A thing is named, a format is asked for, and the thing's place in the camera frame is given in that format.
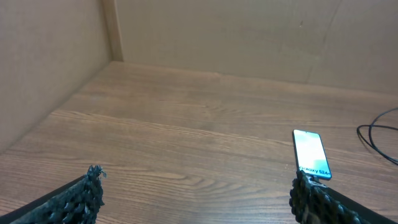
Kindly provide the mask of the Samsung Galaxy smartphone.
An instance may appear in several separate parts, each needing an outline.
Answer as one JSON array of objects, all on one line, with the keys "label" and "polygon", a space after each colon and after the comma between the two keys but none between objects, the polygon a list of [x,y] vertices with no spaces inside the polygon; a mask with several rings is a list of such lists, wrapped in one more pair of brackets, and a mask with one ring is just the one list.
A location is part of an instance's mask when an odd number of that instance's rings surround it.
[{"label": "Samsung Galaxy smartphone", "polygon": [[321,136],[318,133],[294,129],[292,137],[297,169],[320,179],[330,180],[331,169]]}]

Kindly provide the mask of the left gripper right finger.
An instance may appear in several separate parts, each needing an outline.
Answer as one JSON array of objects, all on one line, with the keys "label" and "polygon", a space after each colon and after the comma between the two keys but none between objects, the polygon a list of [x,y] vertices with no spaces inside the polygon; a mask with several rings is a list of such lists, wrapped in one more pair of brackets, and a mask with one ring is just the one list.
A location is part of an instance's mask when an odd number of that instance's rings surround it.
[{"label": "left gripper right finger", "polygon": [[292,181],[289,205],[298,223],[397,224],[333,190],[302,170]]}]

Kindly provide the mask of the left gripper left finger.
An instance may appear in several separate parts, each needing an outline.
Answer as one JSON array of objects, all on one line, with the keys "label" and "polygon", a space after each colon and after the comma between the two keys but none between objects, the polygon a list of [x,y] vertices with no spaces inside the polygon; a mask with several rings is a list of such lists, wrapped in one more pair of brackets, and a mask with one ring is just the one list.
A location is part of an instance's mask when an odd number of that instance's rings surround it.
[{"label": "left gripper left finger", "polygon": [[1,223],[58,224],[95,223],[104,205],[101,166],[90,166],[86,174],[1,216]]}]

